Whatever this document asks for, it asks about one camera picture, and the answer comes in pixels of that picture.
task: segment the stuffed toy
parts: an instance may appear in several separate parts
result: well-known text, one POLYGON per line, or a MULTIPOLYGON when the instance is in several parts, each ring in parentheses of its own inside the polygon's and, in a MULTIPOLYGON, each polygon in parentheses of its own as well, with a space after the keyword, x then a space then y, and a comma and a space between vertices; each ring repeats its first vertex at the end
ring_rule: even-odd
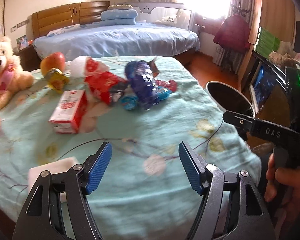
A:
POLYGON ((290 55, 287 53, 285 55, 281 55, 277 52, 272 52, 269 55, 269 60, 275 64, 277 67, 281 68, 283 71, 285 67, 293 67, 296 68, 297 64, 295 61, 290 57, 290 55))
POLYGON ((0 109, 8 104, 15 93, 31 87, 33 82, 32 74, 24 71, 20 58, 13 55, 11 40, 3 37, 0 41, 0 109))

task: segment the wooden headboard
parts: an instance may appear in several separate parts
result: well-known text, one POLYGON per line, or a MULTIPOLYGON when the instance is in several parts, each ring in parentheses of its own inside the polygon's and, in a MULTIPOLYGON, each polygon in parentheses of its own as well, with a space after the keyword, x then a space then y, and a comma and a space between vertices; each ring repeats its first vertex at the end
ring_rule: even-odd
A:
POLYGON ((110 6, 109 1, 64 4, 32 14, 34 39, 50 31, 73 24, 87 24, 101 20, 101 13, 110 6))

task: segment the bed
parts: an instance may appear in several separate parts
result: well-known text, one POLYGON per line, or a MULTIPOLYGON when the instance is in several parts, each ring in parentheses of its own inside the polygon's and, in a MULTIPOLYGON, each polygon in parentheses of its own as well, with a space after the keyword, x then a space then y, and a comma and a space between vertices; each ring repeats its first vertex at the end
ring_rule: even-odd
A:
MULTIPOLYGON (((141 59, 153 57, 98 60, 123 77, 125 65, 141 59)), ((258 182, 260 159, 232 125, 223 123, 222 112, 198 82, 176 59, 157 57, 156 63, 158 78, 174 79, 177 92, 149 111, 95 103, 87 117, 94 130, 76 135, 53 132, 47 121, 60 95, 33 71, 35 84, 0 111, 0 209, 8 221, 17 220, 25 201, 30 168, 71 156, 82 163, 104 140, 112 143, 113 157, 99 188, 88 197, 104 239, 185 239, 201 198, 191 189, 178 158, 182 140, 223 171, 245 169, 258 182)), ((66 87, 81 88, 82 79, 71 79, 66 87)), ((66 212, 64 220, 73 238, 66 212)), ((6 221, 0 220, 2 227, 12 231, 6 221)))
POLYGON ((180 3, 129 3, 138 11, 136 25, 100 26, 109 1, 82 2, 32 14, 34 48, 40 58, 62 52, 67 61, 78 56, 175 56, 182 64, 200 48, 194 13, 180 3), (173 19, 163 22, 164 17, 173 19), (85 28, 53 35, 70 25, 85 28))

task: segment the apple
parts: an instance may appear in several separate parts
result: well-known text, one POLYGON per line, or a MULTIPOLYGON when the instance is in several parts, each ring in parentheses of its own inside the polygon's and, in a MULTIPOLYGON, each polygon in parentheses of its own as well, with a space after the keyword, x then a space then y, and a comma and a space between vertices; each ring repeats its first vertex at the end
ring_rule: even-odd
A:
POLYGON ((52 68, 58 68, 61 72, 65 71, 66 59, 61 52, 55 52, 45 57, 40 63, 42 75, 46 75, 52 68))

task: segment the blue bed sheet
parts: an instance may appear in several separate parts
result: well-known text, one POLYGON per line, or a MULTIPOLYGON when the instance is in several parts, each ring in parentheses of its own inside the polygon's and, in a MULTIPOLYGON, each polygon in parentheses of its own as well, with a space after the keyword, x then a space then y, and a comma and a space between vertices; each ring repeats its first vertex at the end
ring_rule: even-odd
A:
MULTIPOLYGON (((123 77, 125 65, 141 59, 153 57, 98 60, 123 77)), ((149 111, 97 103, 89 111, 95 130, 72 135, 52 130, 48 119, 60 94, 46 86, 39 71, 33 72, 35 84, 17 93, 0 111, 0 208, 16 221, 27 197, 30 168, 72 156, 83 163, 104 140, 113 145, 113 156, 98 189, 88 196, 104 239, 186 238, 201 197, 192 190, 178 157, 183 140, 208 163, 223 171, 245 169, 257 182, 260 159, 234 126, 223 123, 223 113, 198 82, 173 58, 158 57, 156 64, 158 78, 178 84, 167 100, 149 111)), ((66 85, 69 90, 84 88, 83 79, 71 79, 66 85)), ((64 220, 72 236, 66 212, 64 220)))
POLYGON ((37 38, 33 44, 39 57, 60 51, 67 61, 78 56, 170 57, 191 48, 200 48, 199 38, 194 32, 149 23, 136 23, 134 26, 92 23, 86 28, 37 38))

